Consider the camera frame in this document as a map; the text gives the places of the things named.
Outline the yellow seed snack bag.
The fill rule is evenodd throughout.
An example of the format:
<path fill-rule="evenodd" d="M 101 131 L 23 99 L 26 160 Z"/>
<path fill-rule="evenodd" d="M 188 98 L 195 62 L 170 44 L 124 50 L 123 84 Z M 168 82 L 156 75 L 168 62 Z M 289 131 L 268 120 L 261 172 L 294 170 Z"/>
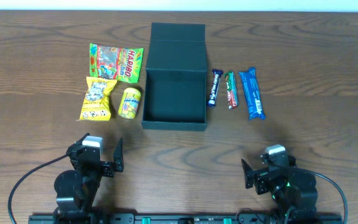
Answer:
<path fill-rule="evenodd" d="M 87 77 L 86 82 L 88 89 L 81 107 L 79 120 L 109 121 L 111 118 L 110 95 L 117 81 Z"/>

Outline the yellow Mentos gum bottle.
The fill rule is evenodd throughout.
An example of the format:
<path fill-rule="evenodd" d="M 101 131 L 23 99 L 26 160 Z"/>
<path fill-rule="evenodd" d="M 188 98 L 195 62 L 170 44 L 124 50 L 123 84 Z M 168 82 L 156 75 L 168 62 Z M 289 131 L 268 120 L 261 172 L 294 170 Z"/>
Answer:
<path fill-rule="evenodd" d="M 126 119 L 134 119 L 139 107 L 141 92 L 136 88 L 126 88 L 124 90 L 118 115 Z"/>

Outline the dark green gift box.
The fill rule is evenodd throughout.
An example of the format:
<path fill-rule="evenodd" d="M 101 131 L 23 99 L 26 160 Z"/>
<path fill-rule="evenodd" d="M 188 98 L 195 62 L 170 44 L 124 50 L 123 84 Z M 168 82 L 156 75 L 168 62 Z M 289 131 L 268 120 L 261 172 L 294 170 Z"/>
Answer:
<path fill-rule="evenodd" d="M 144 129 L 204 131 L 208 60 L 203 24 L 152 23 Z"/>

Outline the green Milo wafer bar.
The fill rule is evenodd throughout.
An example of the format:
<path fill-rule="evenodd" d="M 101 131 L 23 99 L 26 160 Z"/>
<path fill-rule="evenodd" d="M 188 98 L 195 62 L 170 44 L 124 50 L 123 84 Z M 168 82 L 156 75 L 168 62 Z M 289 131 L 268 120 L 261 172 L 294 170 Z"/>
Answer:
<path fill-rule="evenodd" d="M 237 87 L 236 87 L 236 78 L 232 70 L 224 74 L 226 87 L 227 87 L 227 99 L 229 110 L 238 107 L 238 96 L 237 96 Z"/>

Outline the Haribo gummy candy bag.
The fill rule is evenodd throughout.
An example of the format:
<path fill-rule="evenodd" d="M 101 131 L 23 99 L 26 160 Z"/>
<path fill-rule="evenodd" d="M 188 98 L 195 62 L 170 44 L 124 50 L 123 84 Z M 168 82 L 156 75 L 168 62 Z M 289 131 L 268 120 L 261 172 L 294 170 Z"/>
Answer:
<path fill-rule="evenodd" d="M 107 47 L 90 43 L 89 75 L 119 82 L 137 83 L 143 53 L 143 48 Z"/>

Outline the blue Oreo cookie pack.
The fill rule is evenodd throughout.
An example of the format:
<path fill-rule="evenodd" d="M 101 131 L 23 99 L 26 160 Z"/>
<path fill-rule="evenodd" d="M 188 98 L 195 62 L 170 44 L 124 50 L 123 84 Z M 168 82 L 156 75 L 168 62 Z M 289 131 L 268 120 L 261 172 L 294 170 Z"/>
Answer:
<path fill-rule="evenodd" d="M 249 119 L 265 119 L 259 84 L 256 77 L 256 68 L 250 67 L 247 71 L 239 72 L 239 76 L 244 90 Z"/>

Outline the purple Dairy Milk bar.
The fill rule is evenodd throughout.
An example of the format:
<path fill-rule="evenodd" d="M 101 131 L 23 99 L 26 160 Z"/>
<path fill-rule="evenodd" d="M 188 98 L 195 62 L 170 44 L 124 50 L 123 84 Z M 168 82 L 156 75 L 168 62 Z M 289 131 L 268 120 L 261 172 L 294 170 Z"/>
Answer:
<path fill-rule="evenodd" d="M 207 105 L 209 107 L 215 107 L 216 106 L 216 98 L 217 98 L 217 94 L 218 94 L 218 90 L 219 90 L 219 84 L 220 84 L 220 80 L 221 80 L 221 76 L 223 74 L 222 70 L 218 70 L 218 69 L 213 69 L 212 71 L 213 73 L 213 84 L 211 87 L 211 91 L 209 94 L 209 100 L 207 102 Z"/>

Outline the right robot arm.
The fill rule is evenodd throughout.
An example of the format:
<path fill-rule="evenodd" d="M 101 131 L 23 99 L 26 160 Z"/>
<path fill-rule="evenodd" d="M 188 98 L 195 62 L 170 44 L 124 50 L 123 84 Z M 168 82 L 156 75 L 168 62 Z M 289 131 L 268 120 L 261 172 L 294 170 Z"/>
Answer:
<path fill-rule="evenodd" d="M 241 160 L 246 188 L 254 187 L 259 195 L 270 193 L 282 219 L 290 222 L 315 219 L 318 192 L 314 175 L 297 169 L 296 159 L 285 152 L 266 153 L 261 158 L 267 167 L 259 170 Z"/>

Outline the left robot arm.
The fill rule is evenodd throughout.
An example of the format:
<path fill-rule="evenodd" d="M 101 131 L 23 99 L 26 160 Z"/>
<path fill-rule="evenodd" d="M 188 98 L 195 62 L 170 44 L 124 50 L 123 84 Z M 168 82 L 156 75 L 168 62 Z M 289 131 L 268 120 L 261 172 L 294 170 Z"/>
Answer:
<path fill-rule="evenodd" d="M 68 147 L 66 154 L 73 166 L 62 172 L 54 183 L 57 205 L 63 214 L 89 213 L 103 177 L 113 178 L 124 170 L 120 139 L 112 161 L 102 161 L 103 138 L 85 134 Z"/>

